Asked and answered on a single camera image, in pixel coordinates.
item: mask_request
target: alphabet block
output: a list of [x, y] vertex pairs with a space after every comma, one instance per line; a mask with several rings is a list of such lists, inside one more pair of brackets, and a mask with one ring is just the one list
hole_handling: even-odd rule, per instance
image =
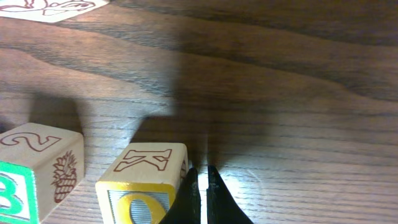
[[188, 170], [182, 143], [132, 143], [96, 183], [106, 224], [158, 223]]
[[40, 223], [83, 174], [80, 133], [27, 123], [0, 134], [0, 223]]

